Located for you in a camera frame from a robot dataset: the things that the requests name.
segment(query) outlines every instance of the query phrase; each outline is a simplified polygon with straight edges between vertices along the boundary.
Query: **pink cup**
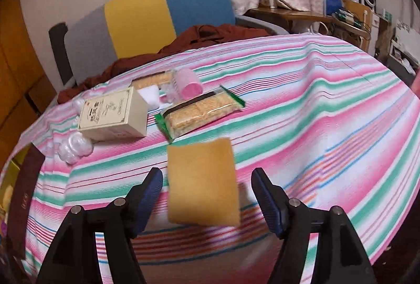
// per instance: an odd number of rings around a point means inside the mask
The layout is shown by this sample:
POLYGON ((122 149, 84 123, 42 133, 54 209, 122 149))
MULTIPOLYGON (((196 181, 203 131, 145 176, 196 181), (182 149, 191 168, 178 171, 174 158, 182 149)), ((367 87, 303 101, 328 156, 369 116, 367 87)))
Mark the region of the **pink cup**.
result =
POLYGON ((203 93, 203 85, 194 71, 184 68, 175 72, 176 89, 183 100, 189 100, 203 93))

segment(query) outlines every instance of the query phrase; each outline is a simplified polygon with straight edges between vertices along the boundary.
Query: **blue object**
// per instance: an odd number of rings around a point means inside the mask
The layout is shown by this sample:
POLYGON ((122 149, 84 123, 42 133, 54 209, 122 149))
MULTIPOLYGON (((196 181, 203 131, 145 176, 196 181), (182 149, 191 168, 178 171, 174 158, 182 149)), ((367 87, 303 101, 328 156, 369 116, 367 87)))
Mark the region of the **blue object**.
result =
POLYGON ((146 186, 146 188, 137 205, 136 221, 133 228, 135 235, 139 235, 144 231, 150 215, 152 214, 152 209, 155 206, 163 186, 162 171, 158 168, 152 168, 141 185, 146 186))
POLYGON ((324 15, 332 15, 342 7, 342 0, 324 0, 324 15))
POLYGON ((176 36, 194 25, 235 24, 230 0, 166 0, 176 36))
POLYGON ((281 212, 257 170, 254 170, 251 175, 251 185, 268 229, 280 237, 285 232, 281 224, 281 212))

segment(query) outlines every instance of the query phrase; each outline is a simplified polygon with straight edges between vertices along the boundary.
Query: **cardboard box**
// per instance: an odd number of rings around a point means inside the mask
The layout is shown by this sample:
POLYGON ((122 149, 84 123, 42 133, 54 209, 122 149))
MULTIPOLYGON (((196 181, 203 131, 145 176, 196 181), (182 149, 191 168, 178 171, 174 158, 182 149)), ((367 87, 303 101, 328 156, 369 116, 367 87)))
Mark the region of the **cardboard box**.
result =
POLYGON ((148 104, 131 86, 86 100, 78 130, 96 141, 146 136, 148 104))

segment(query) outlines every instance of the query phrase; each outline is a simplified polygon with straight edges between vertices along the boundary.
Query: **packaged crackers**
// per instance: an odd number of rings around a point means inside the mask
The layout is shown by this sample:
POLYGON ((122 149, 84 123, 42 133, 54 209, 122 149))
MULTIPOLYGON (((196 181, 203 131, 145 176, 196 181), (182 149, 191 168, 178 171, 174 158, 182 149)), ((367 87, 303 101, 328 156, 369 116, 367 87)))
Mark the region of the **packaged crackers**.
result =
POLYGON ((136 90, 147 88, 152 85, 157 85, 159 89, 162 88, 162 85, 169 84, 172 82, 172 77, 174 75, 173 70, 156 72, 149 74, 147 76, 139 77, 132 80, 131 86, 136 90))
POLYGON ((157 124, 172 141, 245 107, 245 102, 221 86, 186 102, 169 106, 155 115, 157 124))

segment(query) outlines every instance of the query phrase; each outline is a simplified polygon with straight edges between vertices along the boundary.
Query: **yellow chair panel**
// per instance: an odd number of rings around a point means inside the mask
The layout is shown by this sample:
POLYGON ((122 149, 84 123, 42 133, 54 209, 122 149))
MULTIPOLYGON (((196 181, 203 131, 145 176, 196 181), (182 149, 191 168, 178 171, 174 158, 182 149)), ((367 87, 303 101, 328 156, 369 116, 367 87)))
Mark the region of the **yellow chair panel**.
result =
POLYGON ((104 11, 118 58, 156 53, 176 38, 166 0, 111 0, 104 11))

